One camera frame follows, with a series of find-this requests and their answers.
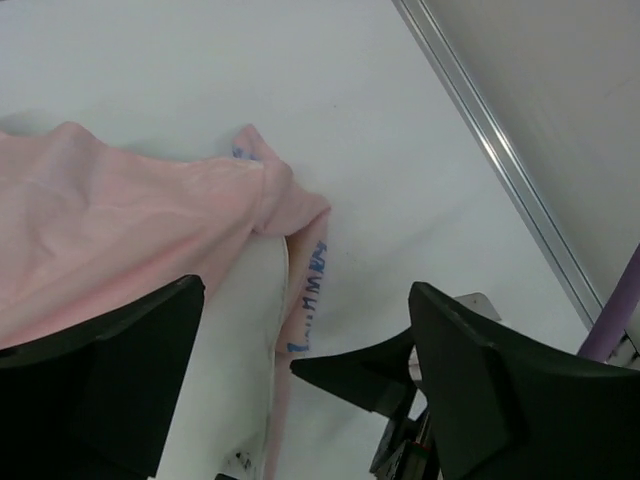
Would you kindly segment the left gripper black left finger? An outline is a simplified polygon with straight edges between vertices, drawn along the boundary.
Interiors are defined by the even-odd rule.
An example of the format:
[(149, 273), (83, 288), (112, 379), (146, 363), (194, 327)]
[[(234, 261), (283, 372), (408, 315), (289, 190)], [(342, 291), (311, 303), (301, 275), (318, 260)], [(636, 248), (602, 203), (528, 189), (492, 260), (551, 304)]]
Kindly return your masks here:
[(157, 474), (204, 307), (184, 276), (111, 312), (1, 351), (4, 479)]

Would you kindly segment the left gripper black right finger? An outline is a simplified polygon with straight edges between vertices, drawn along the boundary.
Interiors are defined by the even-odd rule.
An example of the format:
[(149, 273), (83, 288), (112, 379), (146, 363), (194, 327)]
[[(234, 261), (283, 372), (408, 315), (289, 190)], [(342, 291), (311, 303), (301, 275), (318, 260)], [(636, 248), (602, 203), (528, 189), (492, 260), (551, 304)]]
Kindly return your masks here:
[(298, 378), (387, 419), (379, 479), (635, 479), (639, 375), (535, 341), (430, 284), (382, 343), (296, 360)]

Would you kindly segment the white pillow yellow trim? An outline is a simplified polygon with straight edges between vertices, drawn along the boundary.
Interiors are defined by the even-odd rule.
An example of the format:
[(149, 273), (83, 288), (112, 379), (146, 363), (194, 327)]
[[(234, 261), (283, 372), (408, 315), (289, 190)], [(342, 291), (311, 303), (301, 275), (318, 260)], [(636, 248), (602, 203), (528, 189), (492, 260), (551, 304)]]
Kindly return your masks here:
[(253, 236), (208, 288), (158, 478), (262, 478), (287, 284), (284, 239)]

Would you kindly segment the pink blue printed pillowcase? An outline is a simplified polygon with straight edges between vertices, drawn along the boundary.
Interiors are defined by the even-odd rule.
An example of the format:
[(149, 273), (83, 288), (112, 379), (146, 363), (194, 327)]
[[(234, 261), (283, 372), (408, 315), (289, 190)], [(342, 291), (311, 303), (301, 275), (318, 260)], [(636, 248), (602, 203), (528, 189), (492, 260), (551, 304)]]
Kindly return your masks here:
[(328, 201), (253, 127), (232, 153), (149, 158), (65, 123), (1, 137), (1, 351), (128, 305), (184, 276), (217, 287), (253, 236), (285, 241), (264, 473), (275, 475), (291, 361), (309, 348), (324, 282)]

